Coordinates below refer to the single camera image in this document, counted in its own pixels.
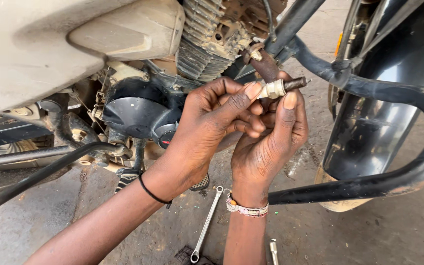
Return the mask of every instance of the engine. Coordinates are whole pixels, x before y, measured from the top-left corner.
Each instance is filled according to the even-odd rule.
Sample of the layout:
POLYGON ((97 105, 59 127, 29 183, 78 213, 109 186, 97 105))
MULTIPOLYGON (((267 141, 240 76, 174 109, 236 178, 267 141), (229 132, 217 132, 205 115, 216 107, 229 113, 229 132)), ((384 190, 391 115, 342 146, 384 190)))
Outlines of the engine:
MULTIPOLYGON (((275 24, 286 3, 270 1, 275 24)), ((118 133, 153 139, 163 148, 176 131, 187 91, 216 79, 253 37, 264 39, 269 33, 262 0, 184 0, 182 5, 185 23, 176 56, 143 61, 143 72, 131 68, 139 73, 114 79, 102 112, 118 133)))
POLYGON ((169 93, 158 80, 126 78, 109 89, 103 120, 118 133, 153 139, 167 148, 185 98, 184 93, 169 93))

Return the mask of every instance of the black engine cover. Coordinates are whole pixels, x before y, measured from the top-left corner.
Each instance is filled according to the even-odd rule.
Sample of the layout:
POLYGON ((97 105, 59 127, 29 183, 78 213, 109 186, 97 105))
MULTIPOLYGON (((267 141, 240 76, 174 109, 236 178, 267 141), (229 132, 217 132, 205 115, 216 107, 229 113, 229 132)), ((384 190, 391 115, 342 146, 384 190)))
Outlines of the black engine cover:
POLYGON ((109 89, 103 120, 135 138, 168 147, 184 107, 185 94, 171 93, 155 81, 126 78, 109 89))

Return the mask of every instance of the dirty ground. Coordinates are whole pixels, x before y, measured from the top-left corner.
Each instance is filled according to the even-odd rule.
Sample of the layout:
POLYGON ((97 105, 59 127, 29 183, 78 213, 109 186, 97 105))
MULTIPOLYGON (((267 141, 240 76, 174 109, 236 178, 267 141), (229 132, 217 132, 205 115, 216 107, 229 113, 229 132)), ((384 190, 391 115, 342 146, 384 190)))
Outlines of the dirty ground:
MULTIPOLYGON (((327 0, 299 36, 318 56, 333 60, 350 1, 327 0)), ((284 70, 293 77, 313 78, 302 89, 309 119, 309 140, 276 176, 271 191, 313 184, 332 118, 327 109, 327 83, 295 60, 284 70)), ((392 164, 399 168, 424 146, 420 117, 392 164)), ((186 191, 129 235, 103 265, 164 265, 183 246, 194 247, 213 201, 214 186, 231 185, 233 148, 214 156, 211 183, 203 192, 186 191)), ((0 207, 0 264, 21 264, 39 246, 113 196, 118 178, 99 167, 76 166, 61 178, 36 186, 0 207)), ((204 240, 202 254, 221 264, 229 213, 225 195, 204 240)), ((424 189, 405 196, 374 199, 344 213, 319 204, 271 206, 266 241, 276 239, 281 264, 424 264, 424 189)), ((272 264, 268 252, 268 264, 272 264)))

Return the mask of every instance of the forearm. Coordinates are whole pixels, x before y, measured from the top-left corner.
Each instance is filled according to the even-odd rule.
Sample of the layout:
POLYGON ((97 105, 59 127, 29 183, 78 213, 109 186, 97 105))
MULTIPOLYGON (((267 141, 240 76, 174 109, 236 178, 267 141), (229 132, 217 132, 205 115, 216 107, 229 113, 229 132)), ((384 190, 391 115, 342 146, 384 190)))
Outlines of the forearm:
MULTIPOLYGON (((240 206, 264 207, 268 201, 268 188, 233 184, 232 197, 240 206)), ((264 233, 266 217, 249 217, 238 212, 230 215, 224 265, 265 265, 264 233)))
MULTIPOLYGON (((184 192, 188 184, 180 170, 167 168, 165 160, 158 160, 142 180, 155 196, 169 201, 184 192)), ((98 264, 161 207, 164 204, 151 198, 139 181, 134 181, 49 240, 26 264, 98 264)))

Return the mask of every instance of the spark plug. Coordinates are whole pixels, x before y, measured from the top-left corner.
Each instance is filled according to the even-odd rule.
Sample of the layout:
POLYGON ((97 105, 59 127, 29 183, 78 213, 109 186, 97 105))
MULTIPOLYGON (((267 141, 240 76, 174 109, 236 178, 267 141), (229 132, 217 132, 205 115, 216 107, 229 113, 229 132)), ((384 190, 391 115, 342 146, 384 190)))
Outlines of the spark plug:
POLYGON ((278 97, 284 96, 286 92, 307 86, 307 83, 310 81, 311 80, 308 81, 305 76, 292 79, 291 81, 284 81, 283 79, 276 80, 263 86, 258 99, 277 99, 278 97))

